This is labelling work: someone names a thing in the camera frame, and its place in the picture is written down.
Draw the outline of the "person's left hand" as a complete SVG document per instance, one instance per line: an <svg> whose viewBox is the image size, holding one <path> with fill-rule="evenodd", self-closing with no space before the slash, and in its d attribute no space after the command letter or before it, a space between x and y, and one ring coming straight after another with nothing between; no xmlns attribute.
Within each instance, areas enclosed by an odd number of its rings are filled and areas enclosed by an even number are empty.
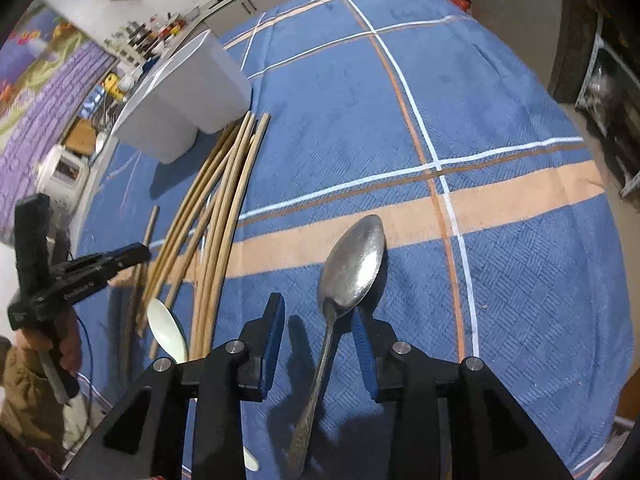
<svg viewBox="0 0 640 480"><path fill-rule="evenodd" d="M76 376L82 364L81 341L79 335L77 314L73 308L63 312L58 317L58 322L63 323L62 335L58 342L61 352L60 365L66 372ZM20 349L24 356L38 358L41 352L48 352L52 347L52 341L35 328L23 328L15 333L16 348Z"/></svg>

